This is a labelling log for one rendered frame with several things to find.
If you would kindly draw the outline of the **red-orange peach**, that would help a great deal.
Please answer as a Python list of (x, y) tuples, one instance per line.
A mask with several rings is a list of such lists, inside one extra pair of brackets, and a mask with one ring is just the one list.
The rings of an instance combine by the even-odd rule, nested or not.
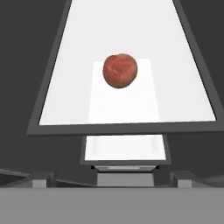
[(129, 54), (110, 55), (104, 61), (102, 74), (112, 88), (126, 88), (137, 77), (137, 62)]

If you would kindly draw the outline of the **white fridge shelf grey frame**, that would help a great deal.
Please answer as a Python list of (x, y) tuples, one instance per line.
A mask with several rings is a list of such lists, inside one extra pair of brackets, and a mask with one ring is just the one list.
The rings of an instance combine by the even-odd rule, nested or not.
[(87, 136), (82, 139), (82, 165), (169, 165), (167, 137), (163, 135)]
[[(105, 59), (136, 60), (124, 88)], [(142, 135), (224, 130), (224, 108), (180, 0), (66, 0), (27, 133)]]

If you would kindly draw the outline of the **grey fridge drawer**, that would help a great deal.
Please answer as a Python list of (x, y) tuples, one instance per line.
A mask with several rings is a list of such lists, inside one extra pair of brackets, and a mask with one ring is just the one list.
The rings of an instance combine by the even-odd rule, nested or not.
[(92, 165), (96, 170), (99, 187), (153, 187), (156, 165)]

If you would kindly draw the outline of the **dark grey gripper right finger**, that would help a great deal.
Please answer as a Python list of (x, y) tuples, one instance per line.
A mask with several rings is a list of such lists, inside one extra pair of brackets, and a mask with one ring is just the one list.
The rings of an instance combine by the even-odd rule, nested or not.
[(224, 175), (200, 178), (189, 171), (175, 171), (171, 182), (177, 188), (224, 188)]

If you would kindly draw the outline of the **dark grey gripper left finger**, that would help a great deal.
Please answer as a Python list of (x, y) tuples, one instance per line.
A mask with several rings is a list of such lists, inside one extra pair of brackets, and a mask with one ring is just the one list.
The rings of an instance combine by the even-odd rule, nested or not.
[(56, 173), (54, 171), (35, 171), (32, 174), (27, 174), (0, 169), (0, 174), (10, 178), (18, 178), (18, 180), (0, 185), (0, 188), (47, 188), (56, 186)]

